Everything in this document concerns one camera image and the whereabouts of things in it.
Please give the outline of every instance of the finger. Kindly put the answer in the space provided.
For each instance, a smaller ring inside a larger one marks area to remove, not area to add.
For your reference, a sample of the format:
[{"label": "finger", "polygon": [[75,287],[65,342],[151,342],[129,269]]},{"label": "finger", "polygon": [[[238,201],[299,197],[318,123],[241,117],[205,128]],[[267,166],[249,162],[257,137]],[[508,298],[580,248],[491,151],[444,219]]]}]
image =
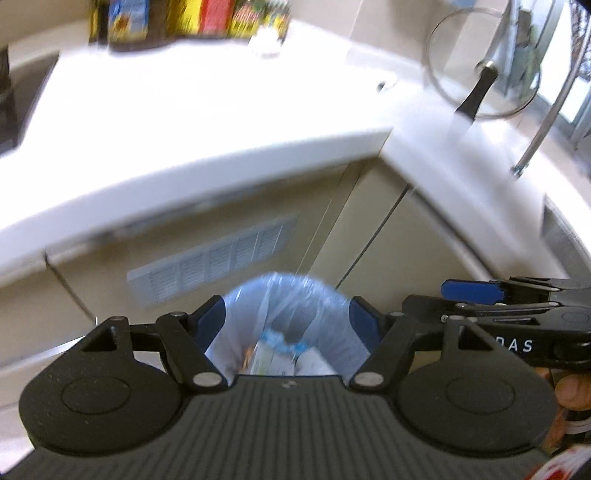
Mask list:
[{"label": "finger", "polygon": [[554,418],[554,423],[552,424],[552,427],[546,436],[546,440],[544,440],[543,448],[550,450],[557,447],[566,434],[566,426],[564,409],[559,408],[556,418]]},{"label": "finger", "polygon": [[591,410],[591,375],[569,375],[556,385],[558,402],[569,410]]},{"label": "finger", "polygon": [[550,372],[550,368],[535,367],[534,370],[535,370],[535,373],[537,373],[539,377],[542,377],[544,380],[546,380],[550,384],[552,383],[552,373]]}]

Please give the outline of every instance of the trash bag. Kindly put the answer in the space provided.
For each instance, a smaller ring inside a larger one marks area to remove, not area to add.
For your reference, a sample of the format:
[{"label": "trash bag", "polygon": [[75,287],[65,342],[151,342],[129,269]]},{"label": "trash bag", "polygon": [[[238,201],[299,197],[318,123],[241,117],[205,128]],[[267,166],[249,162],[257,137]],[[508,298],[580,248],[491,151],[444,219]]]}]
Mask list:
[{"label": "trash bag", "polygon": [[345,382],[369,356],[350,324],[350,300],[319,280],[271,273],[223,299],[226,320],[205,354],[229,383],[265,329],[281,332],[287,343],[316,347]]}]

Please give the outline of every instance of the kitchen counter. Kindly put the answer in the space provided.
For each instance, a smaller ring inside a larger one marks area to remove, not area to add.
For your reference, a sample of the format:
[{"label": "kitchen counter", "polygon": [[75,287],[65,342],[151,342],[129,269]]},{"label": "kitchen counter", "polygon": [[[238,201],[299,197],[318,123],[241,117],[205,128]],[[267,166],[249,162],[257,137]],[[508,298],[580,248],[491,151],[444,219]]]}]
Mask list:
[{"label": "kitchen counter", "polygon": [[500,275],[564,275],[540,239],[544,195],[591,247],[591,211],[552,164],[537,154],[515,181],[526,140],[502,121],[454,132],[452,110],[416,82],[419,65],[378,93],[395,82],[394,56],[384,70],[359,55],[351,65],[354,44],[300,22],[271,60],[234,41],[116,55],[85,34],[75,24],[11,46],[13,66],[50,44],[62,52],[22,146],[0,157],[0,271],[190,202],[377,155]]}]

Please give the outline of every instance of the metal screw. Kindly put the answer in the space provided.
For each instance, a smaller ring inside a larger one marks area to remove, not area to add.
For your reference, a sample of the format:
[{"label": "metal screw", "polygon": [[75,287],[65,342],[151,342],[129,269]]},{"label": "metal screw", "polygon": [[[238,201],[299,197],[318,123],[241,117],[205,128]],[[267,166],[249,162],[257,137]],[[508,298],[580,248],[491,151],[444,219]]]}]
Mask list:
[{"label": "metal screw", "polygon": [[382,375],[376,372],[363,372],[355,375],[355,383],[361,387],[378,387],[384,383]]},{"label": "metal screw", "polygon": [[193,383],[198,387],[217,387],[222,383],[222,377],[214,372],[201,372],[193,377]]}]

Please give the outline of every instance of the air vent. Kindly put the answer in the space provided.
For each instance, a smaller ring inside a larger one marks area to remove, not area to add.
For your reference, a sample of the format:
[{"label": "air vent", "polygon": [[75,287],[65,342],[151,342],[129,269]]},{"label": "air vent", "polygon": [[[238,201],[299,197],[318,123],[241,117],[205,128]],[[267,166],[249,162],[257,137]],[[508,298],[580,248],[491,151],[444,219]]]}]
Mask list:
[{"label": "air vent", "polygon": [[297,217],[258,225],[235,235],[139,267],[127,274],[138,303],[160,303],[234,271],[267,260],[285,248]]}]

